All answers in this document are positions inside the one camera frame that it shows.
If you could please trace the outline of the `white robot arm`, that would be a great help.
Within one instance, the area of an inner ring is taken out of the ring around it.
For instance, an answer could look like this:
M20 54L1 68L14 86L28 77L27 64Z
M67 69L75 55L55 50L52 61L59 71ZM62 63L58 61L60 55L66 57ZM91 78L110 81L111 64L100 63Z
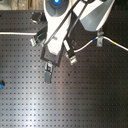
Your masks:
M77 62L70 35L77 22L87 31L99 31L106 22L115 0L44 0L44 12L34 13L34 22L46 21L46 26L30 40L33 47L41 44L41 59L48 65L60 65L45 57L45 50L61 57L66 49L71 64Z

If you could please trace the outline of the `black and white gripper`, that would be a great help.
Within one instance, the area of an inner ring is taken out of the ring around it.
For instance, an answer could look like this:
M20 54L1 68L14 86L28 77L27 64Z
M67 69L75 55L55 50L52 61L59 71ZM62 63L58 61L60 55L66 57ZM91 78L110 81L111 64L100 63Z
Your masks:
M43 40L46 39L41 59L49 62L50 60L45 57L45 51L49 50L49 52L55 56L58 56L59 59L57 62L50 61L53 65L58 66L60 64L60 57L63 53L63 40L68 32L69 28L69 20L62 21L60 19L50 20L48 22L48 30L47 28L43 28L38 31L31 39L30 42L33 47L37 46ZM64 40L64 46L67 51L67 56L69 58L70 64L75 64L77 62L73 46L66 39Z

